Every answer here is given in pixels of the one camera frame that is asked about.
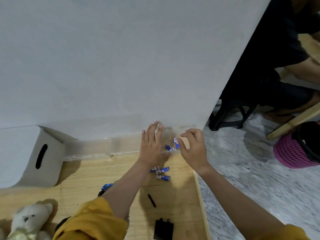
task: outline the left hand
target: left hand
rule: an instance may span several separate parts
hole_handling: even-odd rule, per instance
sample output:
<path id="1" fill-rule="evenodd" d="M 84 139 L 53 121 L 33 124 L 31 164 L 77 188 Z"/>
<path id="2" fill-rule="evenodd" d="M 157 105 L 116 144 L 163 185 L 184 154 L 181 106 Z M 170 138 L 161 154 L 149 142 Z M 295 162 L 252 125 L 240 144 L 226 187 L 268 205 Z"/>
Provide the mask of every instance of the left hand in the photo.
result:
<path id="1" fill-rule="evenodd" d="M 149 128 L 142 131 L 141 146 L 138 161 L 141 161 L 144 165 L 147 165 L 150 169 L 159 166 L 163 163 L 163 160 L 168 159 L 169 153 L 161 153 L 161 137 L 162 137 L 162 125 L 159 126 L 158 132 L 155 135 L 158 121 L 154 124 L 150 124 Z"/>

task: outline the hand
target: hand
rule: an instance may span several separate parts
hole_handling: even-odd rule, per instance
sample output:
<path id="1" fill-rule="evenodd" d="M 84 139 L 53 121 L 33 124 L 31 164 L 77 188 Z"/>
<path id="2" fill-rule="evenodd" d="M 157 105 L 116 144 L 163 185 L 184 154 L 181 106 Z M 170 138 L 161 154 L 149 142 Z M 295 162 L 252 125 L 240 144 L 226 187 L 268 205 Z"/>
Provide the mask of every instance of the hand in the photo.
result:
<path id="1" fill-rule="evenodd" d="M 194 171 L 200 174 L 210 166 L 202 131 L 200 129 L 189 129 L 180 136 L 188 138 L 190 144 L 190 149 L 187 150 L 183 141 L 177 138 L 182 157 Z"/>
<path id="2" fill-rule="evenodd" d="M 155 135 L 155 131 L 158 125 L 158 121 L 154 124 L 150 124 L 146 131 L 142 131 L 141 146 L 138 161 L 141 161 L 144 165 L 147 165 L 149 170 L 155 166 L 159 166 L 164 160 L 168 159 L 169 153 L 161 153 L 161 137 L 162 137 L 162 125 L 159 126 L 158 132 Z"/>

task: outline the black stool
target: black stool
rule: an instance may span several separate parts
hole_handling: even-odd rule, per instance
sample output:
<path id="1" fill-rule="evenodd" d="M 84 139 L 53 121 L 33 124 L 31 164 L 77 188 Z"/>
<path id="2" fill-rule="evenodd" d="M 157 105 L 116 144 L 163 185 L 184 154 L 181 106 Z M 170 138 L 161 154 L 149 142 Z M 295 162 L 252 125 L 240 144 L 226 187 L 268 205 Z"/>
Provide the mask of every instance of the black stool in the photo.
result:
<path id="1" fill-rule="evenodd" d="M 249 118 L 251 113 L 254 111 L 254 109 L 257 107 L 258 102 L 248 102 L 244 100 L 240 100 L 237 98 L 222 98 L 221 99 L 221 107 L 218 110 L 217 114 L 214 115 L 211 113 L 210 115 L 210 123 L 209 128 L 212 131 L 217 131 L 218 129 L 222 127 L 235 127 L 237 129 L 241 129 L 243 127 L 244 122 Z M 248 106 L 249 110 L 245 112 L 242 106 Z M 224 122 L 223 120 L 226 118 L 226 116 L 229 114 L 229 112 L 233 109 L 239 108 L 242 114 L 242 120 L 238 121 L 231 121 L 231 122 Z"/>

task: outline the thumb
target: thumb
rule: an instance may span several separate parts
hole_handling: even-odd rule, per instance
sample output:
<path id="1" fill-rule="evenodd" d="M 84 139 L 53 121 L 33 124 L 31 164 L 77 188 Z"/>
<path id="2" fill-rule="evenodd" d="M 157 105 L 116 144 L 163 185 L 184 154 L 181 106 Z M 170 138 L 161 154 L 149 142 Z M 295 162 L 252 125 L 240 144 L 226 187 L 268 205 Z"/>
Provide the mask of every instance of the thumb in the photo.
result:
<path id="1" fill-rule="evenodd" d="M 181 140 L 180 138 L 177 138 L 177 141 L 179 143 L 180 151 L 183 156 L 188 150 L 186 149 L 186 146 L 184 145 L 183 140 Z"/>

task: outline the person in black clothes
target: person in black clothes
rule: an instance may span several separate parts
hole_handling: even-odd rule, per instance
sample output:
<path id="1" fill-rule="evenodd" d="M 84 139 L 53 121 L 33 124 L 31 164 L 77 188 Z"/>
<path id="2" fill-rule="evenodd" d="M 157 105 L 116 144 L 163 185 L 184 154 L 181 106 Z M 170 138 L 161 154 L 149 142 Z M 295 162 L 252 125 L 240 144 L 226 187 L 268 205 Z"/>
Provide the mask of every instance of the person in black clothes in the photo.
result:
<path id="1" fill-rule="evenodd" d="M 274 107 L 264 117 L 279 124 L 320 102 L 318 91 L 283 83 L 274 70 L 284 67 L 320 84 L 320 65 L 298 40 L 298 34 L 309 33 L 320 42 L 319 10 L 320 0 L 271 0 L 225 89 Z"/>

